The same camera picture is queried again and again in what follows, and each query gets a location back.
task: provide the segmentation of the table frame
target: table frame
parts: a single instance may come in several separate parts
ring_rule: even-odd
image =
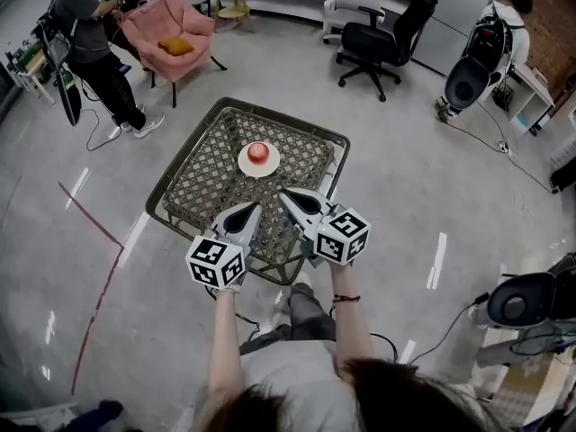
[[[350,150],[350,140],[346,136],[343,136],[339,133],[335,133],[334,131],[331,131],[331,130],[326,130],[325,128],[321,128],[318,125],[314,125],[312,123],[308,123],[306,121],[302,121],[302,120],[296,119],[294,117],[291,117],[289,115],[285,115],[285,114],[280,113],[280,112],[266,109],[264,107],[253,105],[251,103],[244,103],[243,101],[239,101],[237,99],[232,99],[229,97],[221,98],[208,111],[208,113],[204,116],[204,118],[201,120],[199,125],[196,127],[196,129],[193,131],[193,133],[190,135],[190,137],[188,138],[186,143],[180,148],[180,150],[178,151],[178,153],[176,154],[176,156],[174,157],[174,159],[172,160],[172,162],[168,166],[167,170],[162,175],[162,177],[160,178],[160,180],[156,184],[156,187],[154,188],[154,190],[152,191],[152,193],[150,194],[149,198],[146,201],[146,212],[150,215],[150,217],[154,218],[156,221],[160,222],[161,224],[164,224],[166,227],[170,228],[171,230],[173,230],[174,232],[183,236],[184,238],[189,239],[190,241],[194,240],[194,235],[191,235],[191,234],[178,228],[178,224],[181,221],[176,219],[174,216],[172,216],[168,212],[166,212],[167,219],[163,219],[162,217],[160,217],[158,215],[157,207],[161,206],[164,194],[166,193],[168,187],[175,180],[176,175],[178,174],[178,171],[180,170],[182,165],[185,164],[185,162],[188,159],[188,157],[190,156],[190,154],[196,149],[196,146],[198,146],[202,142],[203,136],[211,128],[214,119],[216,119],[218,114],[223,109],[225,109],[226,107],[233,107],[235,109],[239,109],[239,110],[246,112],[246,113],[253,113],[253,114],[258,115],[260,117],[263,117],[265,119],[268,119],[268,120],[271,120],[274,122],[279,122],[279,123],[283,124],[284,126],[289,126],[289,127],[295,128],[298,131],[307,132],[307,133],[314,135],[318,138],[321,138],[323,140],[333,142],[333,143],[339,145],[343,149],[343,153],[342,153],[341,159],[338,162],[336,162],[337,169],[336,169],[336,171],[333,175],[333,178],[330,182],[330,187],[328,189],[328,192],[326,193],[327,198],[330,198],[330,196],[334,193],[334,191],[336,189],[336,185],[337,185],[338,179],[340,177],[340,173],[342,172],[342,168],[344,167],[348,152]],[[255,275],[258,275],[258,276],[260,276],[260,277],[262,277],[262,278],[264,278],[264,279],[266,279],[272,283],[280,284],[280,285],[289,285],[298,276],[298,273],[300,272],[302,265],[304,264],[304,260],[305,260],[305,258],[302,256],[302,254],[297,254],[295,256],[290,256],[281,265],[268,264],[268,265],[261,267],[261,268],[250,267],[250,272],[255,274]],[[293,262],[296,262],[296,261],[297,261],[297,265],[296,265],[294,271],[291,273],[290,276],[288,276],[287,271],[286,271],[286,265],[293,263]],[[280,275],[281,280],[278,280],[277,278],[275,278],[272,275],[267,273],[273,269],[277,270],[277,273]]]

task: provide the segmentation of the yellow cushion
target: yellow cushion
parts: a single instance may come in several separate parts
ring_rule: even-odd
[[[194,47],[180,37],[166,37],[158,42],[158,46],[172,56],[182,56],[194,50]]]

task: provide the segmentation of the white wall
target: white wall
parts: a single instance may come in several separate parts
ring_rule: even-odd
[[[5,51],[14,51],[30,32],[38,18],[46,13],[50,0],[12,0],[0,10],[0,59],[5,64]]]

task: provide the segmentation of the pink armchair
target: pink armchair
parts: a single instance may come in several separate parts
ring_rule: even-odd
[[[130,12],[122,23],[128,41],[136,47],[142,65],[172,82],[172,107],[176,107],[176,81],[210,58],[227,70],[210,52],[214,20],[194,10],[185,0],[151,0]],[[158,46],[165,37],[187,40],[194,50],[172,56]]]

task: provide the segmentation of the black office chair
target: black office chair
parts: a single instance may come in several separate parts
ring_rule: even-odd
[[[410,60],[412,39],[432,16],[437,3],[438,0],[412,0],[408,9],[394,24],[394,34],[376,28],[376,18],[383,16],[382,12],[359,6],[358,10],[370,14],[370,27],[358,22],[349,22],[344,26],[342,48],[354,54],[355,57],[338,53],[336,62],[341,64],[345,59],[359,67],[341,76],[338,85],[344,87],[347,78],[365,72],[378,88],[380,101],[384,103],[386,94],[384,94],[378,74],[394,78],[396,85],[402,80],[380,65],[385,62],[393,66],[403,66]]]

